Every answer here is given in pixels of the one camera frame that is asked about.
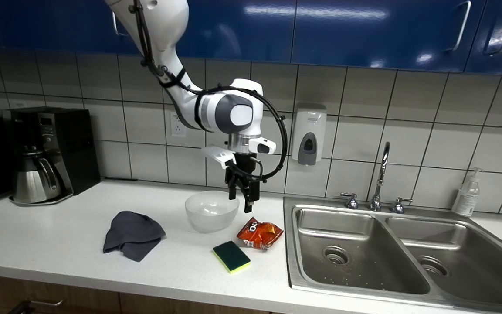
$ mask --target faucet handle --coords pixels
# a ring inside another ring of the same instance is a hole
[[[403,213],[407,206],[412,204],[412,199],[398,198],[391,211]]]
[[[340,194],[346,208],[356,210],[358,208],[358,194]]]

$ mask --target stainless steel carafe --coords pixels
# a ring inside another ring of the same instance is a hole
[[[61,194],[60,175],[42,152],[27,152],[20,157],[16,187],[11,196],[14,204],[51,203],[61,198]]]

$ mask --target green sponge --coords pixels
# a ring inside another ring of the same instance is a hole
[[[244,266],[250,266],[251,260],[248,255],[234,243],[224,243],[213,248],[220,262],[229,269],[229,273],[241,271]]]

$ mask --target drain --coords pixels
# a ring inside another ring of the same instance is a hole
[[[346,253],[342,246],[326,246],[325,257],[333,266],[346,266],[349,262],[349,255]]]
[[[438,259],[429,257],[429,255],[422,255],[422,257],[419,257],[419,262],[422,264],[422,267],[429,274],[438,274],[438,276],[448,278],[447,267]]]

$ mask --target coffee maker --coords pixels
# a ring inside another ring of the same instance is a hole
[[[23,109],[11,112],[20,206],[56,204],[100,182],[88,110]]]

